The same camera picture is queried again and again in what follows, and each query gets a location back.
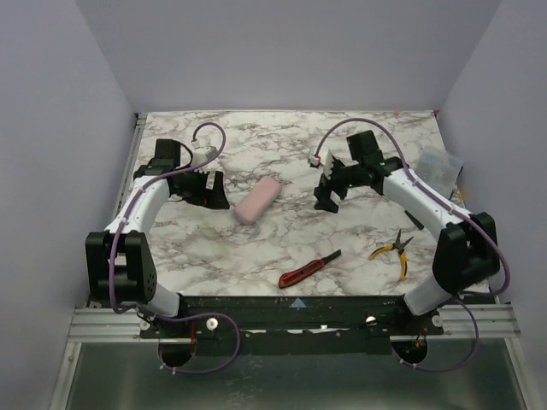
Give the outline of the red black utility knife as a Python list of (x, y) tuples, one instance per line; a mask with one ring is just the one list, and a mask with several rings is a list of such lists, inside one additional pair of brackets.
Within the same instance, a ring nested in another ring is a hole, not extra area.
[(342, 251), (338, 249), (328, 256), (324, 256), (320, 259), (315, 259), (305, 266), (302, 266), (294, 271), (283, 273), (279, 277), (278, 287), (283, 290), (301, 283), (302, 281), (304, 281), (304, 279), (309, 278), (316, 272), (323, 269), (325, 265), (336, 260), (338, 257), (341, 256), (341, 254)]

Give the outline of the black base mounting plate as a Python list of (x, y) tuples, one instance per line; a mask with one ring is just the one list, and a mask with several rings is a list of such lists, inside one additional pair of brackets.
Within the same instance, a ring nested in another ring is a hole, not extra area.
[(400, 296), (188, 296), (189, 323), (148, 320), (143, 339), (197, 354), (389, 354), (391, 341), (439, 336), (439, 313), (406, 312)]

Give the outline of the small black comb part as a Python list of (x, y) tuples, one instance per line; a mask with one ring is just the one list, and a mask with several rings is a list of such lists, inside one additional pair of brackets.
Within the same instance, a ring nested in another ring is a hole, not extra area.
[(411, 220), (411, 222), (415, 225), (415, 227), (419, 230), (419, 231), (422, 231), (424, 229), (424, 225), (418, 221), (410, 212), (408, 212), (407, 210), (404, 211), (404, 213), (409, 217), (409, 219)]

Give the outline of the pink zippered umbrella case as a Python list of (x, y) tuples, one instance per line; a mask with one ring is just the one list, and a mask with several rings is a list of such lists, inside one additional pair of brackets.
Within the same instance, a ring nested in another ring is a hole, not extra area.
[(272, 177), (260, 179), (234, 209), (234, 217), (242, 225), (255, 224), (281, 192), (281, 184)]

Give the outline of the aluminium frame rail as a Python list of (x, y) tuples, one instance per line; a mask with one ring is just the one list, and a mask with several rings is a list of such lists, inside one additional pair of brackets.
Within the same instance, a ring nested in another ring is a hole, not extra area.
[[(428, 340), (443, 338), (462, 340), (475, 336), (482, 339), (517, 338), (521, 336), (514, 310), (509, 304), (470, 304), (469, 313), (462, 307), (447, 305), (439, 309), (430, 325), (421, 325)], [(135, 313), (116, 314), (108, 309), (91, 308), (74, 311), (68, 331), (71, 343), (189, 343), (190, 336), (164, 336), (153, 330)]]

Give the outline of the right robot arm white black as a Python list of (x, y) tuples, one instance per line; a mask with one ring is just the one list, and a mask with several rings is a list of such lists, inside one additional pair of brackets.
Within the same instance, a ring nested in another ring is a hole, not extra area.
[(321, 160), (323, 172), (314, 190), (315, 208), (338, 212), (333, 195), (345, 199), (350, 188), (368, 186), (397, 203), (437, 241), (432, 271), (403, 295), (407, 310), (421, 316), (500, 270), (497, 232), (487, 213), (473, 214), (440, 196), (401, 158), (384, 157), (373, 132), (348, 137), (353, 164), (332, 153)]

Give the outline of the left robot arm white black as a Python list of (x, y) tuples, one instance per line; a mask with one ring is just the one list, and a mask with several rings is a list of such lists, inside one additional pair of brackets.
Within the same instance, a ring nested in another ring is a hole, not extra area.
[(117, 313), (136, 308), (160, 320), (189, 317), (185, 298), (160, 285), (148, 235), (163, 205), (172, 196), (213, 210), (228, 210), (224, 173), (206, 166), (217, 157), (214, 147), (196, 149), (191, 163), (180, 163), (183, 144), (156, 141), (153, 157), (133, 174), (125, 205), (103, 231), (90, 233), (85, 255), (91, 297), (109, 302)]

